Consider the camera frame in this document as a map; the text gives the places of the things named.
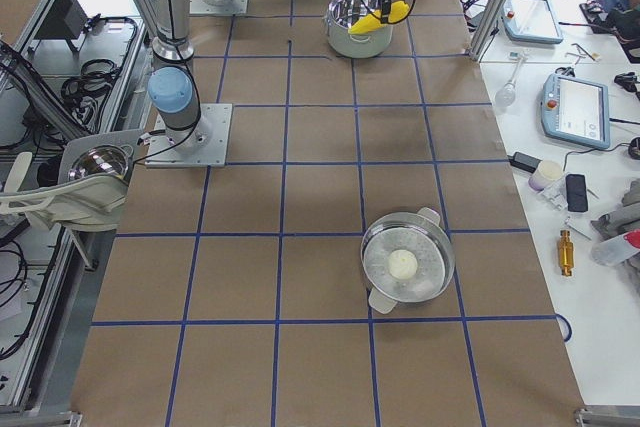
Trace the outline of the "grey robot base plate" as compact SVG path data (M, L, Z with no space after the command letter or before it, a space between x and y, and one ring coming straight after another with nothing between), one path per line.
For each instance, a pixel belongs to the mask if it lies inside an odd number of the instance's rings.
M158 114L154 128L164 130L150 139L144 164L149 168L223 167L226 162L233 106L203 103L194 133L183 143L189 130L175 131Z

